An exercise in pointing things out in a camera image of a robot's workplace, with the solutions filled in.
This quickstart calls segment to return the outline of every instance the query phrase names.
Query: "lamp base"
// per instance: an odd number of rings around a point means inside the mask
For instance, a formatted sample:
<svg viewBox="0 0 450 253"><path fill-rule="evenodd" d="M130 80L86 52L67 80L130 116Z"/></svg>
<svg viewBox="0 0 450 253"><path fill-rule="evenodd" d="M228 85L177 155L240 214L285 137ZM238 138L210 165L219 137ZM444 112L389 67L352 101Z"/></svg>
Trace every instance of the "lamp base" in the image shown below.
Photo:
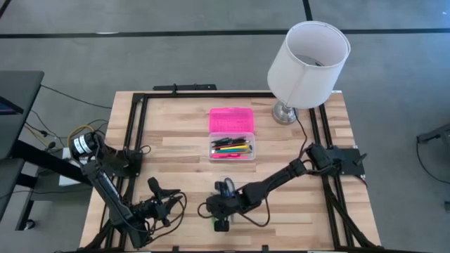
<svg viewBox="0 0 450 253"><path fill-rule="evenodd" d="M272 117L279 124L289 125L297 120L294 110L298 115L297 109L287 107L283 102L279 101L275 104L274 110L272 110Z"/></svg>

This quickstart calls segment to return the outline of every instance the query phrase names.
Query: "pink lid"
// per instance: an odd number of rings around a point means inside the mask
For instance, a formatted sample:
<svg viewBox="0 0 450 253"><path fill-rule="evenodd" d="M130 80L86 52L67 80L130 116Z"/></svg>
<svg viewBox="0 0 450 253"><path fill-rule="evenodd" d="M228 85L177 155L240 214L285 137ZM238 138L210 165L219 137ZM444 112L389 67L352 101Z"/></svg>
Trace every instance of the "pink lid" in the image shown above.
<svg viewBox="0 0 450 253"><path fill-rule="evenodd" d="M210 133L253 133L255 119L252 108L212 108Z"/></svg>

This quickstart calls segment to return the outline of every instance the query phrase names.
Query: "gray carpet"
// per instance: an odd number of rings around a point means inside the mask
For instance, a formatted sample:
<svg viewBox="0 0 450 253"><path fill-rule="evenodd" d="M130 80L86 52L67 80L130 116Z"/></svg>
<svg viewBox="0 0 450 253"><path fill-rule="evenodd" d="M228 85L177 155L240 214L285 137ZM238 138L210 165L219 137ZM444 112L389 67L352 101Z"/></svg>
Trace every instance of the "gray carpet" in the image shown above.
<svg viewBox="0 0 450 253"><path fill-rule="evenodd" d="M444 0L310 2L315 20L340 29L450 27L450 3ZM302 2L288 0L12 0L0 20L0 32L287 29L303 20ZM352 52L335 88L343 90L356 143L368 153L364 166L382 244L448 252L450 214L443 204L450 200L450 185L421 169L415 141L417 134L450 123L450 34L347 37ZM266 73L282 40L283 36L0 39L0 70L43 70L43 84L103 105L112 104L116 91L173 83L267 89ZM34 110L60 135L93 119L109 118L108 110L47 90L39 92ZM34 115L29 123L40 126ZM40 145L28 133L21 138ZM422 145L420 154L434 175L450 181L450 161L439 141ZM13 231L24 199L15 195L0 223L1 252L78 246L89 194L39 203L32 218L40 226ZM62 226L62 221L70 223Z"/></svg>

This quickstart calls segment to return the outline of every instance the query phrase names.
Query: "white lampshade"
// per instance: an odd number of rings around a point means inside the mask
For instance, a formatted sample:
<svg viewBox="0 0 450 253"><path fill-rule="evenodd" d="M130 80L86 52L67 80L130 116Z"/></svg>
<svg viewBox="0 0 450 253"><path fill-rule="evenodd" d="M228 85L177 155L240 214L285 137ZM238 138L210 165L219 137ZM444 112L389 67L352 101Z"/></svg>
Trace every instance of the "white lampshade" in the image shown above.
<svg viewBox="0 0 450 253"><path fill-rule="evenodd" d="M314 108L331 95L349 54L350 43L336 27L301 22L286 35L267 82L285 106Z"/></svg>

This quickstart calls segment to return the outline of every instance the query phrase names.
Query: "computer monitor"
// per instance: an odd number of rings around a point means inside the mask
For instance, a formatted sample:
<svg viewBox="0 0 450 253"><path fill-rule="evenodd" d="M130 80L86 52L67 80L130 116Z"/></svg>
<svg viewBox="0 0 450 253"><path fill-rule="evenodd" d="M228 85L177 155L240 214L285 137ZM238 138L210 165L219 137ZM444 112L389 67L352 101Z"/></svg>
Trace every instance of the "computer monitor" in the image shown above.
<svg viewBox="0 0 450 253"><path fill-rule="evenodd" d="M0 96L0 115L16 115L22 113L22 108Z"/></svg>

